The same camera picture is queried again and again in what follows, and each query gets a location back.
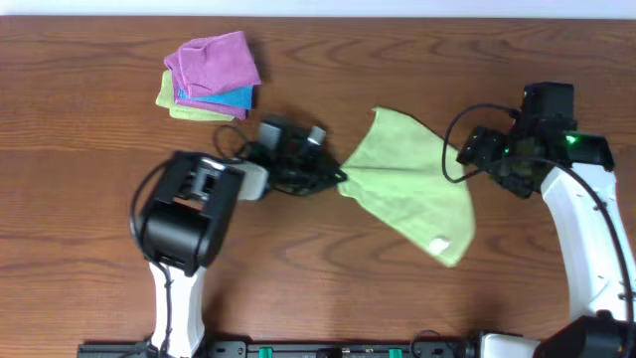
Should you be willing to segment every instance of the green connector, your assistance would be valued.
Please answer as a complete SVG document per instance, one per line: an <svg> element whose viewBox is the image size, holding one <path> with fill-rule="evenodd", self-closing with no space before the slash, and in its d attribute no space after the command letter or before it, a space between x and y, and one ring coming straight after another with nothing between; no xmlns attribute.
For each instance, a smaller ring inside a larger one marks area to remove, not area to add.
<svg viewBox="0 0 636 358"><path fill-rule="evenodd" d="M258 358L272 358L274 350L271 348L260 348L258 350Z"/></svg>
<svg viewBox="0 0 636 358"><path fill-rule="evenodd" d="M390 349L389 358L401 358L401 349Z"/></svg>

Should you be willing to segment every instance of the yellow towel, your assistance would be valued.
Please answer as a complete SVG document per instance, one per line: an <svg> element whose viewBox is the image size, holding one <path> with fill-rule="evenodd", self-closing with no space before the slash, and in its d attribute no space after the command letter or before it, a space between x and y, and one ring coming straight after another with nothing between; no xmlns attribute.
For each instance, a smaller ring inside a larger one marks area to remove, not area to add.
<svg viewBox="0 0 636 358"><path fill-rule="evenodd" d="M170 116L177 119L200 121L229 121L234 119L231 115L176 104L174 89L172 87L172 74L170 70L165 71L161 77L161 90L159 91L159 95L157 95L155 103L159 106L170 109Z"/></svg>
<svg viewBox="0 0 636 358"><path fill-rule="evenodd" d="M340 194L444 265L457 265L475 235L475 219L467 185L451 184L441 173L443 140L408 115L374 111L369 133L342 166L349 178L338 185ZM463 174L456 156L449 147L451 177Z"/></svg>

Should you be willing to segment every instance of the white wall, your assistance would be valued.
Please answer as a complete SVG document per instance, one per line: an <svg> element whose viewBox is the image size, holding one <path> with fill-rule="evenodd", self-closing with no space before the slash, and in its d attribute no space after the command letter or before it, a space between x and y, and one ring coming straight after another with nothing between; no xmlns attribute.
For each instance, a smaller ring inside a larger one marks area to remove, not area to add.
<svg viewBox="0 0 636 358"><path fill-rule="evenodd" d="M636 19L636 0L0 0L0 15Z"/></svg>

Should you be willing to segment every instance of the stack of towels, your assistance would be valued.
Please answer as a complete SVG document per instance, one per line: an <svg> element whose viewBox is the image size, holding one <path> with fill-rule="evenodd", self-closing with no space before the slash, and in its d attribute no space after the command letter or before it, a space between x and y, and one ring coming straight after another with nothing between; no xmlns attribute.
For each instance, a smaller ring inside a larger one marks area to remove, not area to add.
<svg viewBox="0 0 636 358"><path fill-rule="evenodd" d="M191 40L166 57L164 64L168 70L156 103L170 109L171 117L247 118L260 77L242 31Z"/></svg>

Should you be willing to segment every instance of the pink towel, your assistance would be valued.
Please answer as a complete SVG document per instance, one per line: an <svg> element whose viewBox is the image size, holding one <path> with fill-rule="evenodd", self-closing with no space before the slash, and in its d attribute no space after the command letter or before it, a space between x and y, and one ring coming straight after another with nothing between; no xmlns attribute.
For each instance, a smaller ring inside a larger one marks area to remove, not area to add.
<svg viewBox="0 0 636 358"><path fill-rule="evenodd" d="M247 110L243 108L179 98L178 78L179 77L175 75L175 73L173 72L172 73L172 88L174 89L175 103L190 106L192 108L211 110L218 113L233 115L238 119L247 118Z"/></svg>
<svg viewBox="0 0 636 358"><path fill-rule="evenodd" d="M189 97L260 85L242 31L191 40L166 57L164 63Z"/></svg>

